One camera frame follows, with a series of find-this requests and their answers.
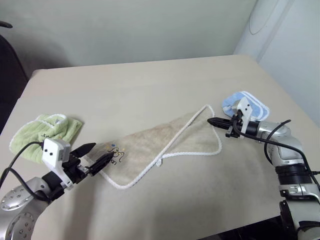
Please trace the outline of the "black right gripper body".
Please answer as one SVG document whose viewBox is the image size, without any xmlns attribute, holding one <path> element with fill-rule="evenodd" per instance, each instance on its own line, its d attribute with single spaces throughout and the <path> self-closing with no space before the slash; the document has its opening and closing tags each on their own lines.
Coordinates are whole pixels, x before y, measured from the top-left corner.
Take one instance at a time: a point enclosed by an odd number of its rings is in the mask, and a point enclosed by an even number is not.
<svg viewBox="0 0 320 240">
<path fill-rule="evenodd" d="M 241 132 L 242 127 L 238 129 L 238 124 L 242 123 L 242 117 L 243 117 L 243 114 L 241 112 L 237 112 L 232 116 L 230 120 L 231 121 L 230 127 L 225 133 L 225 136 L 227 138 L 244 138 L 244 134 Z"/>
</svg>

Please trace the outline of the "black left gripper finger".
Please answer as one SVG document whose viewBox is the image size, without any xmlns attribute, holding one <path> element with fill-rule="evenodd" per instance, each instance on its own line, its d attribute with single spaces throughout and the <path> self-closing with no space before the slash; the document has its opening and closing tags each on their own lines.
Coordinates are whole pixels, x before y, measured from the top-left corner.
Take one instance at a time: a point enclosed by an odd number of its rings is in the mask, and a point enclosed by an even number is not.
<svg viewBox="0 0 320 240">
<path fill-rule="evenodd" d="M 96 145 L 95 142 L 83 144 L 78 148 L 74 149 L 73 151 L 71 151 L 70 154 L 75 158 L 81 158 L 86 154 L 88 154 L 95 145 Z"/>
<path fill-rule="evenodd" d="M 89 174 L 91 176 L 95 176 L 97 173 L 99 173 L 114 157 L 113 152 L 106 153 L 102 155 L 94 164 L 88 167 Z"/>
</svg>

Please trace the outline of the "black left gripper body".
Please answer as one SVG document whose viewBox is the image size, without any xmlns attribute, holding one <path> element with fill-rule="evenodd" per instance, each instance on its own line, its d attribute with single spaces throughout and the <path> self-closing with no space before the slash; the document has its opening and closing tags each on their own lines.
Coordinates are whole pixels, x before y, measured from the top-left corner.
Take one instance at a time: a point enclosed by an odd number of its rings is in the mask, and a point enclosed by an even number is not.
<svg viewBox="0 0 320 240">
<path fill-rule="evenodd" d="M 68 161 L 62 163 L 62 168 L 73 184 L 80 183 L 89 174 L 89 169 L 81 165 L 81 160 L 72 154 Z"/>
</svg>

